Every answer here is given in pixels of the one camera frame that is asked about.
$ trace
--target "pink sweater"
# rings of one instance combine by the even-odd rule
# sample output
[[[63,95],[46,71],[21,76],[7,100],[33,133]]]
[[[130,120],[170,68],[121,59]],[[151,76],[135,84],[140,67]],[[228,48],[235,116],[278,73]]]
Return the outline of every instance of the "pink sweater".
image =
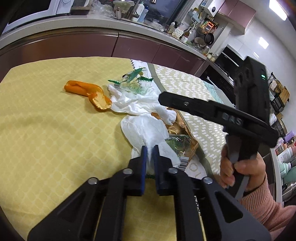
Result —
[[[267,177],[258,189],[243,197],[240,203],[269,230],[272,240],[284,230],[296,211],[296,206],[282,207],[273,200]]]

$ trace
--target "hand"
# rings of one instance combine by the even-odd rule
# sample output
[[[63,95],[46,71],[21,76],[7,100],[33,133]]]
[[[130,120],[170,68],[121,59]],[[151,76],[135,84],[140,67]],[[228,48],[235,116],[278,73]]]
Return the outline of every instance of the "hand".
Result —
[[[252,191],[264,182],[265,179],[265,163],[261,155],[257,153],[255,159],[242,160],[236,162],[234,165],[227,158],[227,146],[225,145],[221,152],[221,164],[220,164],[220,180],[219,183],[223,188],[228,185],[233,186],[235,178],[233,175],[234,168],[237,172],[249,175],[249,183],[245,191]]]

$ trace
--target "kitchen counter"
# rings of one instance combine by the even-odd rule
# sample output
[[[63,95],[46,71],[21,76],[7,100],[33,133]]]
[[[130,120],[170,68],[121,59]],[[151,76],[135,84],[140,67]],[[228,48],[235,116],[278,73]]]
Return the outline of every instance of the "kitchen counter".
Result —
[[[128,31],[136,34],[146,35],[148,37],[156,38],[162,40],[168,44],[171,44],[182,50],[186,50],[190,53],[195,54],[201,59],[206,59],[206,57],[198,50],[193,47],[187,46],[181,41],[175,39],[174,37],[162,33],[160,31],[139,25],[136,23],[127,22],[124,20],[117,20],[109,17],[105,17],[99,14],[88,14],[85,16],[61,16],[53,17],[49,19],[39,20],[33,23],[21,26],[11,32],[5,33],[0,37],[0,49],[7,46],[8,44],[24,38],[26,36],[40,33],[43,31],[61,29],[61,28],[71,28],[71,27],[98,27],[98,28],[108,28]]]

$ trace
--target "cabinet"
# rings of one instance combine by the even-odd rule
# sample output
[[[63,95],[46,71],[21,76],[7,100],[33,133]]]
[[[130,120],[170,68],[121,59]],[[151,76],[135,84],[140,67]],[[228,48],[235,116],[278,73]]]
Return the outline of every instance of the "cabinet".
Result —
[[[228,16],[231,12],[231,10],[235,7],[238,0],[225,0],[221,8],[219,9],[219,13],[224,14],[225,16]]]
[[[150,40],[119,36],[112,57],[130,58],[151,63],[160,44]]]
[[[249,22],[254,17],[255,13],[256,11],[254,9],[244,4],[243,2],[238,1],[228,17],[237,22],[242,27],[246,28]]]
[[[196,55],[188,52],[182,52],[179,59],[175,63],[173,69],[176,69],[188,74],[195,74],[195,72],[202,65],[202,63],[203,63],[203,60],[198,58]]]
[[[218,13],[245,34],[256,11],[241,1],[225,0]]]
[[[90,33],[73,28],[53,30],[20,39],[0,51],[0,82],[18,65],[66,57],[111,57],[118,32]]]
[[[174,65],[176,64],[181,54],[182,54],[181,50],[178,50],[169,46],[161,45],[152,63],[162,65],[168,68],[174,68]]]

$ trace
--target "ceiling light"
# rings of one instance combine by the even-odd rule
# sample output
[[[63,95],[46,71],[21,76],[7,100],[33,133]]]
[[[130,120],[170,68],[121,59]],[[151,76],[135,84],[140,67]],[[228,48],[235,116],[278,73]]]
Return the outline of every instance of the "ceiling light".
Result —
[[[269,0],[269,8],[274,11],[282,20],[285,21],[287,19],[287,14],[277,2],[277,0]]]
[[[258,54],[256,54],[255,52],[253,54],[256,56],[256,58],[259,58]]]
[[[264,38],[262,38],[262,37],[260,37],[258,43],[259,43],[264,49],[266,49],[266,48],[268,47],[268,45],[269,45],[269,43],[266,42],[266,40],[265,40]]]

